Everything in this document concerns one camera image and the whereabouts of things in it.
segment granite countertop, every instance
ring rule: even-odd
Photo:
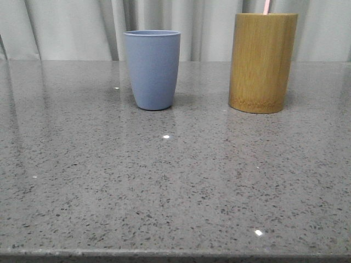
[[[0,62],[0,262],[350,262],[351,63],[293,63],[270,115],[229,71],[152,112],[124,62]]]

